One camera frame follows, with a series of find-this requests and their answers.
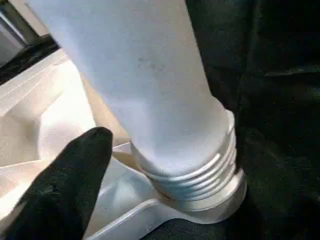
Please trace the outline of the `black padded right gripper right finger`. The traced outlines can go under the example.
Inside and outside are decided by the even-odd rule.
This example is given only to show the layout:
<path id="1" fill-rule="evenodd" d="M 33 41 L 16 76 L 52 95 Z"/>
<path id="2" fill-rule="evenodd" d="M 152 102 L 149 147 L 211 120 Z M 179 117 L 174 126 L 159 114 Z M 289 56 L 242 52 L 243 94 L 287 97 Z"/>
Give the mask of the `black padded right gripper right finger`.
<path id="1" fill-rule="evenodd" d="M 247 181 L 243 210 L 246 240 L 318 240 L 320 181 L 306 158 L 284 154 L 258 131 L 243 140 Z"/>

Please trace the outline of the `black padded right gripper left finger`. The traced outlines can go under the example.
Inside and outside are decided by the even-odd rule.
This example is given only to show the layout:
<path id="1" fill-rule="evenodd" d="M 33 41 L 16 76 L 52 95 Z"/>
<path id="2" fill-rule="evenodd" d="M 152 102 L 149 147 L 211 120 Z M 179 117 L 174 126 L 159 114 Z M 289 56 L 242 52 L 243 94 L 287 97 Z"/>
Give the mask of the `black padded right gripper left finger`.
<path id="1" fill-rule="evenodd" d="M 0 222 L 2 240 L 81 240 L 112 156 L 113 133 L 94 127 L 69 142 Z"/>

